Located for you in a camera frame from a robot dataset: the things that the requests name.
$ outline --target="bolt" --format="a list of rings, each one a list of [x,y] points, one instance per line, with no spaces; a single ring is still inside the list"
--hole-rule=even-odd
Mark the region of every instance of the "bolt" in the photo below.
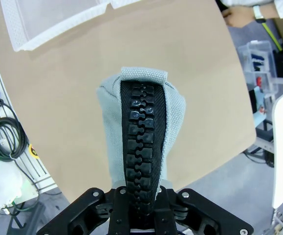
[[[248,235],[248,231],[246,229],[241,229],[240,235]]]
[[[188,198],[188,197],[189,197],[189,193],[187,193],[187,192],[183,192],[181,195],[182,195],[184,198]]]

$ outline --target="gray floor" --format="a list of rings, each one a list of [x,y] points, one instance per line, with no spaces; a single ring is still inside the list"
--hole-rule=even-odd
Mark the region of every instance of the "gray floor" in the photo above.
[[[273,32],[275,27],[268,22]],[[251,23],[243,29],[229,29],[236,47],[251,40],[270,40],[263,27]],[[206,175],[200,180],[188,185],[212,200],[216,204],[235,214],[255,228],[255,234],[260,235],[270,225],[273,209],[273,169],[265,164],[256,164],[248,160],[243,154],[234,157],[222,167]],[[46,221],[63,210],[68,202],[62,194],[51,196],[43,194],[41,201],[46,204]],[[26,215],[20,214],[20,220]],[[0,215],[0,235],[6,234],[10,217]],[[106,234],[107,225],[102,226],[94,234]]]

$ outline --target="wristwatch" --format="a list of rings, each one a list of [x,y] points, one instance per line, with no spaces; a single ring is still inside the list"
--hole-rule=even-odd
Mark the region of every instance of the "wristwatch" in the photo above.
[[[264,18],[264,16],[261,13],[260,10],[260,6],[254,6],[253,7],[253,11],[254,11],[254,17],[255,17],[255,21],[258,23],[265,23],[266,19]]]

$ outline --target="white slatted panel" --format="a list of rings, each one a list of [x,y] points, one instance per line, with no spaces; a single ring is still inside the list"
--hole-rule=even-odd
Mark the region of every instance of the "white slatted panel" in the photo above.
[[[0,76],[0,99],[3,99],[3,101],[6,104],[12,107],[10,98],[4,87],[1,76]],[[13,118],[13,115],[11,111],[8,110],[7,108],[0,107],[0,118],[1,117]],[[47,172],[41,160],[32,157],[28,152],[28,148],[26,148],[25,152],[17,159],[17,163],[33,179],[33,181],[37,184],[41,193],[57,187],[57,185],[55,184],[54,180],[51,178],[50,174]],[[32,199],[36,196],[37,193],[35,187],[29,182],[29,180],[27,180],[24,182],[24,185],[22,187],[22,197],[17,198],[15,201],[16,203],[21,203],[23,201]]]

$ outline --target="brown table surface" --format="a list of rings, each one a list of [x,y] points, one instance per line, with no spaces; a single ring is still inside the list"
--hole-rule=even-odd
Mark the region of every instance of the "brown table surface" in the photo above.
[[[1,76],[31,143],[70,202],[87,188],[110,188],[96,88],[122,66],[168,71],[186,98],[168,156],[174,189],[254,142],[245,79],[214,0],[108,6],[104,15],[20,52],[12,49],[0,5]]]

